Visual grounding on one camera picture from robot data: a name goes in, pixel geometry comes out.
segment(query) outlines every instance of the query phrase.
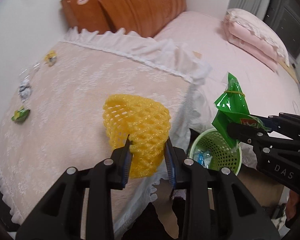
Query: perforated plastic basket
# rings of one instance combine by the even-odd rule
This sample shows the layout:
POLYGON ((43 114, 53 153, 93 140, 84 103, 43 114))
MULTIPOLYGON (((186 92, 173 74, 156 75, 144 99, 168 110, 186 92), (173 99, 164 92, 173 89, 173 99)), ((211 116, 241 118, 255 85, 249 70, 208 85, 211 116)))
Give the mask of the perforated plastic basket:
POLYGON ((212 160, 209 169, 218 171, 222 167, 228 167, 238 175, 242 162, 241 148, 231 152, 229 145, 215 128, 204 131, 196 138, 190 149, 189 158, 193 158, 196 149, 210 150, 212 160))

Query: white sticker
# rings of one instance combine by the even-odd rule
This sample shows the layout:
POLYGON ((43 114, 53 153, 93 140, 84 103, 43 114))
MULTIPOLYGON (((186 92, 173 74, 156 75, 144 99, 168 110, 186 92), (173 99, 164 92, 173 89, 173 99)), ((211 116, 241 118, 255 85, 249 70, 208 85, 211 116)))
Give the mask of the white sticker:
POLYGON ((77 4, 83 5, 86 4, 89 0, 77 0, 77 4))

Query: bed headboard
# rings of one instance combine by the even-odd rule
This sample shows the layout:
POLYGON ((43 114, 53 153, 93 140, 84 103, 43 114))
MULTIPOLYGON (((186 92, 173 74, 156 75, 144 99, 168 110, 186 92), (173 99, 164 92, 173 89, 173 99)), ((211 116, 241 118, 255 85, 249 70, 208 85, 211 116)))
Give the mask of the bed headboard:
POLYGON ((186 0, 62 0, 70 27, 90 32, 125 28, 142 37, 155 36, 186 9, 186 0))

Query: pink bed sheet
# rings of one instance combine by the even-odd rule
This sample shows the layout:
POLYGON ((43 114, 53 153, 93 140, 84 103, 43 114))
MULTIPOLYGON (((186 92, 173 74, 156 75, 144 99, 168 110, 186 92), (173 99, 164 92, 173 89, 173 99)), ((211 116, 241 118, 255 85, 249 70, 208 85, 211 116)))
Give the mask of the pink bed sheet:
POLYGON ((186 42, 212 66, 205 85, 200 88, 207 98, 201 110, 206 128, 217 112, 214 101, 226 88, 223 81, 227 72, 238 78, 251 114, 300 115, 300 93, 291 76, 281 66, 274 73, 249 53, 230 44, 219 20, 193 11, 184 12, 155 36, 158 41, 169 38, 186 42))

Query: yellow foam fruit net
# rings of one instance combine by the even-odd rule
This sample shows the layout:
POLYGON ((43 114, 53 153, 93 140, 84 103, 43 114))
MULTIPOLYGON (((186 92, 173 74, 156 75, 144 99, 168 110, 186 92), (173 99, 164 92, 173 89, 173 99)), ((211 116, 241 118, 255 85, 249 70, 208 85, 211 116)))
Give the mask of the yellow foam fruit net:
POLYGON ((111 95, 103 106, 104 125, 112 150, 123 147, 127 137, 133 154, 130 178, 151 176, 163 160, 170 130, 169 110, 149 98, 111 95))

